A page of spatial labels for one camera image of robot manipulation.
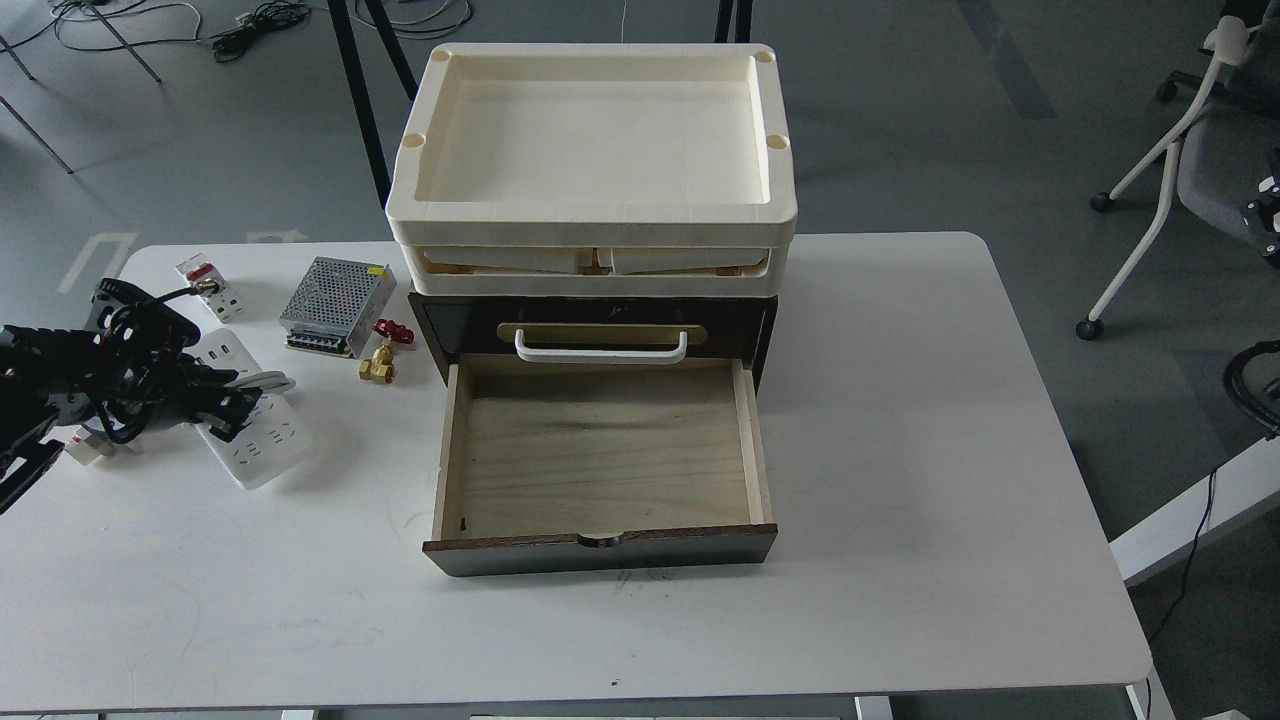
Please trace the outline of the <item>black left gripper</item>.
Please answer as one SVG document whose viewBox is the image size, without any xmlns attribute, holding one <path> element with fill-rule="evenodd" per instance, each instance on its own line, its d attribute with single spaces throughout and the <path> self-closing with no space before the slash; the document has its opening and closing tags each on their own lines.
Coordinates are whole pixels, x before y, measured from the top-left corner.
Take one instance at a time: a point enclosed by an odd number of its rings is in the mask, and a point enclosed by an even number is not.
<svg viewBox="0 0 1280 720">
<path fill-rule="evenodd" d="M 163 423 L 204 423 L 230 443 L 248 424 L 262 391 L 230 383 L 237 373 L 186 352 L 198 328 L 168 304 L 206 292 L 202 281 L 152 296 L 102 279 L 79 331 L 40 332 L 40 430 L 97 419 L 114 445 Z"/>
</svg>

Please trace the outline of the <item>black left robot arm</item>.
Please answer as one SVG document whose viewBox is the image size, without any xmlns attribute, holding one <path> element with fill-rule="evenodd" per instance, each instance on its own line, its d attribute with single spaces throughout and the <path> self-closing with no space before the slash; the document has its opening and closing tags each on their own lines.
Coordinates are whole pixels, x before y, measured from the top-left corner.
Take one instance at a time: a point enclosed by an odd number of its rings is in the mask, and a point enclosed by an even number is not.
<svg viewBox="0 0 1280 720">
<path fill-rule="evenodd" d="M 1 346 L 3 510 L 58 459 L 54 427 L 99 421 L 102 436 L 125 445 L 150 429 L 205 423 L 234 439 L 266 389 L 288 380 L 239 378 L 186 352 L 198 327 L 168 301 L 201 293 L 186 287 L 154 297 L 129 282 L 105 278 L 82 331 L 5 325 Z"/>
</svg>

